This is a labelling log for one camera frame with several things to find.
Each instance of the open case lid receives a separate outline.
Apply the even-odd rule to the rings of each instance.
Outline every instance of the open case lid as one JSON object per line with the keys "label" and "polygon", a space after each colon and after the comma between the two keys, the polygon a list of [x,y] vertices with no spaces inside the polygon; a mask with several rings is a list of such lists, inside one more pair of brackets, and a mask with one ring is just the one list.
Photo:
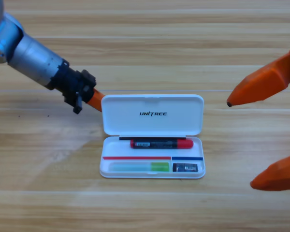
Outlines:
{"label": "open case lid", "polygon": [[107,95],[101,103],[109,135],[185,137],[202,130],[204,100],[199,95]]}

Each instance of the green object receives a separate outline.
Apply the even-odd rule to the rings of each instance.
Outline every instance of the green object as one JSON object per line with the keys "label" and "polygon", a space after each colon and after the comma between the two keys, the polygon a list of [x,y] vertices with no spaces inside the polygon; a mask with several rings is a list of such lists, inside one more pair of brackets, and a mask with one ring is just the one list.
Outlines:
{"label": "green object", "polygon": [[114,162],[110,164],[112,172],[169,172],[168,162]]}
{"label": "green object", "polygon": [[169,172],[170,165],[169,163],[151,163],[150,170],[152,172]]}

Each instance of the orange robot finger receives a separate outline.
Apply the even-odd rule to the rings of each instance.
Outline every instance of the orange robot finger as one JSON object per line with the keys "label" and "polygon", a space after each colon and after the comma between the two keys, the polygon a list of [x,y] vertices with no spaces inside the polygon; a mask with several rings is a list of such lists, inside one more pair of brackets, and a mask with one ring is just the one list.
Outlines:
{"label": "orange robot finger", "polygon": [[94,94],[92,98],[87,102],[87,104],[92,106],[96,110],[102,112],[101,101],[104,96],[105,96],[104,94],[102,94],[101,92],[99,92],[94,88]]}
{"label": "orange robot finger", "polygon": [[229,107],[263,101],[286,89],[290,83],[290,51],[247,76],[235,87],[227,104]]}
{"label": "orange robot finger", "polygon": [[271,164],[250,185],[263,191],[290,190],[290,156]]}

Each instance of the red stripe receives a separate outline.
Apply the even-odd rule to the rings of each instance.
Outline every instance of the red stripe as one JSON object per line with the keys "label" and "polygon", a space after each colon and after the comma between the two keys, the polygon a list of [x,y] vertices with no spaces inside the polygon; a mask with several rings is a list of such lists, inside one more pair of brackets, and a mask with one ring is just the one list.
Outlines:
{"label": "red stripe", "polygon": [[104,156],[104,160],[170,160],[170,156]]}

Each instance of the wood grain surface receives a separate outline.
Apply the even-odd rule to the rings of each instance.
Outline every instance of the wood grain surface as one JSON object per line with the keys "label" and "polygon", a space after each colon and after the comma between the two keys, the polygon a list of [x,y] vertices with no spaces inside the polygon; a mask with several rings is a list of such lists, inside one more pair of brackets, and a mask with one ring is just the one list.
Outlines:
{"label": "wood grain surface", "polygon": [[290,191],[249,183],[290,155],[290,87],[228,108],[290,49],[290,0],[6,0],[27,33],[105,94],[204,98],[206,175],[106,179],[102,115],[0,65],[0,232],[290,232]]}

